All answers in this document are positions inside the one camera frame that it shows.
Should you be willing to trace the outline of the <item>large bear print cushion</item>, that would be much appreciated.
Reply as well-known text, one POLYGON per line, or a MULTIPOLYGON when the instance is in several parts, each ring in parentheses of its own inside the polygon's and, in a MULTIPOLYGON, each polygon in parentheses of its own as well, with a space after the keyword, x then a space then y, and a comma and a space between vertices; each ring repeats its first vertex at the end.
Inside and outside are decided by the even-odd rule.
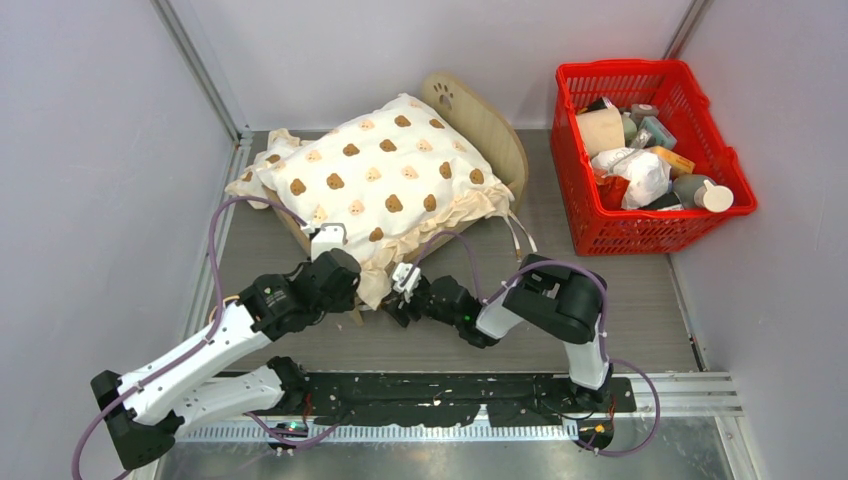
POLYGON ((300 218, 345 226, 371 308, 391 290, 390 266, 436 233, 513 215, 512 192, 481 153, 406 93, 297 150, 271 171, 271 187, 300 218))

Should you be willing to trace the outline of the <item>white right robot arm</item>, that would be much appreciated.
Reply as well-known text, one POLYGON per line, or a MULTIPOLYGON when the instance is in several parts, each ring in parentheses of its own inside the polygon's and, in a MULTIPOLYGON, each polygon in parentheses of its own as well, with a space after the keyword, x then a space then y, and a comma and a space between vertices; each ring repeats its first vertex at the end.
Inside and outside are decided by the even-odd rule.
POLYGON ((531 324, 563 343, 577 406, 596 410, 610 398, 612 369, 601 340, 607 284, 597 274, 529 254, 488 299, 475 297, 451 276, 429 281, 409 263, 395 268, 392 281, 382 308, 399 325, 427 317, 455 328, 470 345, 487 348, 514 327, 531 324))

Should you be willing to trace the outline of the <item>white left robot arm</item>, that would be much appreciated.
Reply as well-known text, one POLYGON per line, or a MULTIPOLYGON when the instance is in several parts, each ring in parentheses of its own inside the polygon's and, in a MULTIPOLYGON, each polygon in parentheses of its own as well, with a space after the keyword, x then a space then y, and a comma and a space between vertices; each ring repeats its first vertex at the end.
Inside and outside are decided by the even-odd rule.
POLYGON ((282 336, 354 307, 361 267, 331 249, 290 274, 265 274, 225 306, 217 323, 162 357, 128 373, 105 370, 91 381, 122 467, 134 470, 167 453, 192 431, 248 412, 305 405, 304 372, 289 357, 274 357, 256 370, 211 383, 236 360, 282 336))

